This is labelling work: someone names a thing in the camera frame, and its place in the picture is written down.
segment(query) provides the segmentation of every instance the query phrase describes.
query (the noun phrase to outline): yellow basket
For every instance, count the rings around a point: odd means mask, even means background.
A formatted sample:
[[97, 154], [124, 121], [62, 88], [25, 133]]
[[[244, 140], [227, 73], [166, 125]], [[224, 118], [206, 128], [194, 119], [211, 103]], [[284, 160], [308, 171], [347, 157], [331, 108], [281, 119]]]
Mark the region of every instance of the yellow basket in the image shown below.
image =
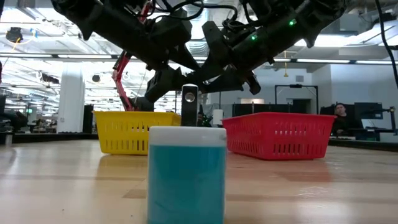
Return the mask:
[[109, 154], [148, 155], [151, 126], [180, 126], [175, 113], [94, 111], [101, 151]]

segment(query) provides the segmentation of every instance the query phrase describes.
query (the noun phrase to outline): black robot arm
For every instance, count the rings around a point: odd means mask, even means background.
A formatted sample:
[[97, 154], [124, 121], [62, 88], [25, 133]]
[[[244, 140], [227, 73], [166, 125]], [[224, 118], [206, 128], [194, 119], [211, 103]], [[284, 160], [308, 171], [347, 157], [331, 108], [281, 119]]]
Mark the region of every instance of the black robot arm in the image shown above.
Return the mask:
[[[191, 39], [192, 25], [182, 6], [198, 7], [199, 15], [208, 6], [202, 0], [188, 0], [166, 9], [156, 19], [140, 21], [144, 0], [52, 0], [55, 10], [74, 22], [88, 39], [96, 32], [156, 71], [148, 82], [146, 98], [155, 102], [170, 90], [182, 85], [198, 85], [202, 93], [242, 90], [249, 84], [253, 94], [261, 88], [252, 70], [263, 63], [274, 63], [274, 57], [304, 39], [308, 47], [314, 45], [317, 35], [339, 18], [347, 7], [347, 0], [241, 0], [247, 24], [236, 21], [236, 14], [223, 22], [219, 30], [213, 21], [206, 22], [203, 33], [209, 46], [209, 56], [200, 67], [185, 44]], [[152, 0], [155, 12], [156, 1]], [[257, 16], [252, 21], [247, 4]], [[183, 75], [180, 69], [168, 66], [169, 60], [193, 70]]]

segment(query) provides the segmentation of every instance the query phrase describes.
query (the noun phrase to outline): ceiling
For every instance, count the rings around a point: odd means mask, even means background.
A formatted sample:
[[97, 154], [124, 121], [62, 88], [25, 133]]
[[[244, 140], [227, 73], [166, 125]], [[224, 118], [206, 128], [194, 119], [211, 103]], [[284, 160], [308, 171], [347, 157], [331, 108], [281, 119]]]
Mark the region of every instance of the ceiling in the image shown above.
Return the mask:
[[[207, 3], [229, 4], [236, 6], [241, 12], [238, 0], [205, 1]], [[384, 47], [380, 46], [380, 31], [377, 26], [371, 29], [371, 21], [377, 18], [373, 1], [353, 1], [347, 14], [340, 20], [325, 29], [317, 39], [316, 47], [306, 48], [302, 42], [282, 52], [278, 57], [288, 58], [332, 58], [332, 59], [384, 59], [387, 57]], [[397, 1], [382, 1], [384, 10], [396, 11]], [[196, 7], [186, 7], [188, 14], [196, 12]], [[205, 58], [208, 47], [203, 39], [201, 25], [213, 20], [218, 26], [230, 15], [226, 9], [205, 9], [202, 15], [191, 21], [193, 24], [192, 41], [187, 44], [188, 49], [195, 57]], [[245, 22], [243, 13], [239, 19]], [[15, 45], [5, 36], [11, 27], [21, 27], [24, 40]], [[386, 24], [386, 35], [391, 45], [398, 44], [398, 23]], [[80, 38], [80, 31], [76, 25], [53, 10], [48, 0], [15, 1], [7, 0], [0, 23], [0, 52], [23, 54], [101, 54], [117, 55], [121, 49], [114, 44], [94, 34], [89, 41]], [[2, 88], [3, 94], [9, 96], [7, 105], [16, 108], [26, 103], [39, 105], [41, 113], [56, 113], [59, 100], [59, 85], [49, 84], [40, 80], [42, 75], [48, 75], [61, 81], [62, 61], [51, 58], [30, 60], [29, 58], [0, 58], [3, 68], [2, 85], [16, 85], [16, 88]], [[111, 79], [114, 61], [87, 61], [82, 62], [85, 67], [86, 104], [94, 104], [96, 110], [122, 110], [114, 83]], [[284, 68], [284, 63], [273, 66], [263, 65], [260, 69]], [[289, 68], [306, 68], [309, 72], [317, 68], [312, 64], [288, 64]], [[145, 70], [143, 63], [135, 60], [124, 70], [123, 85], [128, 87], [127, 95], [143, 95], [146, 84], [154, 72]], [[92, 76], [99, 75], [100, 82], [93, 82]], [[159, 100], [155, 107], [160, 110], [174, 110], [175, 93], [170, 92]], [[180, 107], [180, 97], [177, 97], [177, 107]]]

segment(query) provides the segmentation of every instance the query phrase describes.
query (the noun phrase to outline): red plastic basket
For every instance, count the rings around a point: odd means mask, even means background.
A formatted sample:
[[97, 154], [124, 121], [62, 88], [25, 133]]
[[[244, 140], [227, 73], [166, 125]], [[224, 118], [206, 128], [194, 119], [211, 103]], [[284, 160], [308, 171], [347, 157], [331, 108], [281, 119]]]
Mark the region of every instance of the red plastic basket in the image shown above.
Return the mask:
[[223, 120], [232, 152], [265, 160], [319, 159], [334, 116], [256, 113]]

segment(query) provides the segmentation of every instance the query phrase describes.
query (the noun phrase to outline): wooden tabletop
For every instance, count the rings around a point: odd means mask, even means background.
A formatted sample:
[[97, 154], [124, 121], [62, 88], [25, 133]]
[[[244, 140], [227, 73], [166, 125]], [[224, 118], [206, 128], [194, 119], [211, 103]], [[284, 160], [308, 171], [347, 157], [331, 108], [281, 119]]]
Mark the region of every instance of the wooden tabletop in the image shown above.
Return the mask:
[[[398, 154], [330, 147], [325, 159], [228, 154], [227, 224], [398, 223]], [[145, 156], [110, 156], [98, 141], [0, 148], [2, 224], [146, 220]]]

